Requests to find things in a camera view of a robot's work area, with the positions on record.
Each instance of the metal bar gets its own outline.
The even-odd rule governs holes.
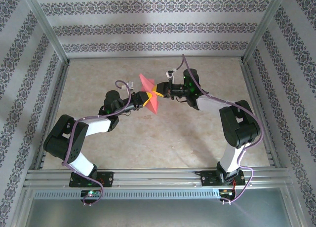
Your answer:
[[[36,200],[78,200],[80,190],[37,190]],[[102,199],[140,200],[140,199],[210,199],[219,198],[218,189],[168,189],[168,190],[109,190],[106,189]]]
[[[275,147],[273,145],[272,142],[272,138],[270,136],[270,131],[267,125],[267,122],[265,120],[265,116],[263,114],[263,110],[260,104],[260,100],[259,97],[256,93],[256,88],[255,85],[253,83],[253,80],[249,74],[249,67],[247,64],[243,63],[240,61],[240,67],[241,67],[241,71],[246,83],[246,87],[250,96],[250,100],[251,100],[251,104],[253,106],[254,109],[254,113],[258,116],[258,118],[260,119],[260,121],[263,124],[264,127],[264,132],[265,132],[265,136],[263,138],[263,142],[265,144],[265,148],[269,149],[269,152],[271,153],[273,162],[275,167],[281,167],[279,159],[277,157],[277,152],[275,150]]]
[[[282,0],[271,0],[263,18],[261,19],[253,37],[251,38],[251,40],[250,40],[250,42],[245,50],[245,53],[243,55],[243,62],[248,62],[253,51],[255,50],[256,46],[258,45],[262,34],[266,31],[270,21],[272,20],[274,14],[276,13],[281,2],[282,2]]]
[[[20,211],[19,213],[14,213],[13,219],[15,221],[12,223],[11,226],[24,227],[26,226],[29,217],[35,192],[32,189],[22,190],[22,192],[24,192],[24,195],[20,197],[22,201],[19,201],[20,205],[17,206],[17,210],[19,209]]]
[[[284,187],[280,189],[291,225],[307,227],[301,205],[297,199],[297,196],[293,196],[293,194],[290,192],[291,189],[293,189],[293,187]]]
[[[255,173],[250,188],[284,187],[292,184],[286,168],[254,167]],[[202,189],[200,176],[194,169],[115,169],[111,189]],[[25,178],[24,189],[72,189],[69,187],[70,170],[30,170]],[[244,171],[248,179],[250,172]]]
[[[225,58],[225,59],[229,59],[229,58],[240,58],[240,55],[236,55],[236,56],[211,56],[211,55],[185,55],[186,58],[191,58],[191,57],[195,57],[195,58]],[[179,54],[179,56],[176,55],[149,55],[149,56],[124,56],[124,57],[69,57],[69,59],[71,61],[75,61],[75,60],[85,60],[85,59],[138,59],[138,58],[179,58],[179,64],[181,63],[181,59],[182,59],[182,53]]]
[[[65,83],[66,83],[68,68],[69,68],[69,64],[66,63],[60,69],[61,78],[60,78],[60,80],[57,80],[55,83],[54,91],[56,91],[56,96],[55,97],[53,96],[53,98],[51,99],[51,102],[50,102],[50,108],[52,108],[52,111],[51,111],[50,117],[48,118],[48,123],[47,123],[48,128],[45,131],[44,138],[47,137],[47,135],[49,134],[49,132],[51,131],[51,129],[53,128],[53,126],[55,124],[55,119],[57,116],[61,96],[63,94],[63,90],[64,90]],[[44,142],[42,142],[42,146],[39,149],[39,154],[38,154],[38,158],[36,160],[34,169],[40,169],[40,164],[42,163],[42,158],[43,158],[43,153],[44,153],[43,145],[44,145]]]
[[[67,63],[69,61],[66,52],[59,42],[56,33],[54,32],[52,26],[50,25],[43,9],[41,8],[38,0],[25,0],[27,4],[30,6],[32,12],[36,16],[37,20],[40,23],[40,26],[44,30],[44,33],[47,35],[49,41],[53,45],[55,51],[57,52],[58,56],[61,58],[63,63]]]

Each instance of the patterned wallpaper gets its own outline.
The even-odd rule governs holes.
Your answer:
[[[10,226],[40,148],[61,61],[24,0],[0,7],[0,227]]]
[[[316,0],[283,0],[248,62],[283,166],[316,226]]]
[[[242,56],[271,0],[39,0],[67,55]]]

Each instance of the wire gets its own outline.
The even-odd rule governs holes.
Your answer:
[[[179,68],[183,65],[183,62],[184,62],[185,65],[187,66],[188,72],[189,72],[189,74],[190,74],[192,80],[193,80],[194,83],[196,84],[197,88],[202,92],[202,94],[204,94],[204,95],[207,96],[208,98],[210,98],[210,99],[212,99],[212,100],[215,100],[215,101],[217,101],[217,102],[220,102],[220,103],[223,103],[223,104],[227,104],[227,105],[232,105],[232,106],[235,106],[236,108],[238,108],[238,109],[240,109],[240,110],[243,110],[244,112],[246,112],[247,114],[249,114],[250,116],[253,117],[253,119],[258,123],[259,128],[260,128],[260,137],[259,137],[259,139],[258,139],[256,142],[254,142],[253,144],[249,145],[248,147],[243,148],[242,152],[240,153],[240,155],[239,155],[238,158],[237,158],[237,164],[238,164],[238,166],[239,166],[240,168],[242,168],[242,169],[249,169],[249,170],[251,171],[251,175],[250,175],[250,177],[249,177],[249,179],[248,179],[248,182],[246,183],[246,185],[244,186],[244,188],[243,188],[242,191],[240,192],[240,194],[237,195],[233,200],[229,200],[229,199],[227,199],[227,198],[222,198],[222,199],[225,199],[225,200],[227,201],[227,202],[225,202],[225,203],[229,203],[229,204],[230,204],[230,203],[232,203],[232,202],[238,200],[238,199],[241,197],[241,195],[245,192],[246,188],[248,187],[248,185],[250,184],[250,182],[251,182],[251,180],[252,180],[253,172],[254,172],[253,169],[252,169],[251,167],[248,167],[248,166],[241,166],[241,165],[240,165],[240,162],[241,162],[241,159],[242,159],[242,157],[243,157],[243,155],[245,154],[245,152],[246,152],[247,149],[249,149],[249,148],[251,148],[251,147],[254,147],[255,145],[257,145],[258,143],[260,143],[260,142],[263,140],[263,136],[264,136],[263,125],[262,125],[261,121],[260,121],[252,112],[250,112],[249,110],[245,109],[244,107],[242,107],[242,106],[240,106],[240,105],[237,105],[237,104],[235,104],[235,103],[226,101],[226,100],[219,99],[219,98],[217,98],[217,97],[215,97],[215,96],[212,96],[212,95],[210,95],[210,94],[207,94],[207,93],[200,87],[200,85],[198,84],[198,82],[197,82],[196,79],[194,78],[194,76],[193,76],[193,74],[192,74],[192,72],[191,72],[191,69],[190,69],[190,67],[189,67],[189,64],[188,64],[188,62],[187,62],[186,57],[184,56],[184,54],[182,54],[182,63],[181,63],[181,65],[179,66]]]
[[[177,100],[179,103],[187,102],[187,100],[180,101],[178,96],[176,97],[176,100]]]
[[[127,91],[128,91],[128,101],[127,101],[126,105],[125,105],[121,110],[119,110],[119,111],[117,111],[117,112],[115,112],[115,113],[111,113],[111,114],[107,114],[107,115],[101,115],[101,116],[100,116],[100,115],[97,115],[97,116],[87,116],[87,117],[82,117],[82,118],[78,119],[78,120],[74,123],[74,126],[73,126],[73,128],[72,128],[72,131],[71,131],[71,134],[70,134],[69,146],[68,146],[68,150],[67,150],[67,153],[66,153],[66,157],[65,157],[65,160],[62,162],[62,165],[66,166],[66,167],[69,168],[70,170],[74,171],[74,172],[75,172],[76,174],[78,174],[79,176],[81,176],[81,177],[83,177],[83,178],[85,178],[85,179],[88,179],[88,180],[90,180],[90,181],[92,181],[92,182],[95,182],[96,184],[98,184],[98,185],[101,187],[101,190],[100,190],[101,192],[100,192],[99,198],[98,198],[96,201],[90,203],[89,206],[92,206],[92,205],[96,204],[96,203],[102,198],[102,195],[103,195],[103,192],[104,192],[103,185],[102,185],[99,181],[97,181],[97,180],[95,180],[95,179],[92,179],[92,178],[90,178],[90,177],[88,177],[88,176],[86,176],[86,175],[84,175],[84,174],[78,172],[76,169],[74,169],[73,167],[71,167],[67,162],[68,162],[68,159],[69,159],[69,156],[70,156],[71,148],[72,148],[72,146],[73,146],[74,134],[75,134],[76,126],[77,126],[77,124],[78,124],[79,122],[84,121],[84,120],[88,120],[88,119],[106,118],[106,117],[109,117],[109,116],[113,116],[113,115],[119,114],[120,112],[124,111],[125,108],[129,105],[129,103],[130,103],[130,101],[131,101],[130,88],[129,88],[129,86],[127,85],[127,83],[124,82],[124,81],[122,81],[122,80],[117,80],[117,81],[115,82],[115,86],[116,86],[117,88],[119,88],[119,89],[122,88],[122,87],[118,86],[118,83],[119,83],[119,82],[120,82],[120,83],[123,83],[123,84],[126,86]]]
[[[233,179],[233,188],[231,189],[232,192],[236,192],[236,181]]]
[[[131,111],[129,111],[129,112],[128,112],[128,114],[126,114],[126,113],[122,113],[122,115],[125,115],[125,116],[127,116],[127,117],[128,117],[128,116],[130,116],[130,115],[131,115]]]

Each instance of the beige floor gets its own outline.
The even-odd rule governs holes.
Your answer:
[[[139,74],[167,81],[165,72],[177,67],[181,58],[72,60],[60,102],[62,114],[73,117],[95,115],[105,94],[115,90],[117,79],[134,81],[139,91]],[[197,69],[200,84],[215,96],[230,101],[250,102],[237,58],[188,58]],[[175,83],[183,83],[183,70]],[[121,98],[127,92],[120,91]],[[219,116],[196,111],[187,104],[159,98],[155,115],[147,108],[121,115],[109,133],[89,136],[82,153],[99,168],[215,167],[226,148]],[[263,143],[248,150],[243,165],[268,166]],[[44,169],[63,169],[61,160],[47,154]]]

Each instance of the pink fabric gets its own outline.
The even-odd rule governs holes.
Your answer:
[[[145,105],[151,112],[154,114],[157,114],[158,109],[158,100],[157,95],[153,92],[153,87],[155,85],[155,80],[153,79],[147,79],[143,74],[139,74],[140,80],[143,84],[142,90],[150,92],[153,96],[150,99],[150,101]]]

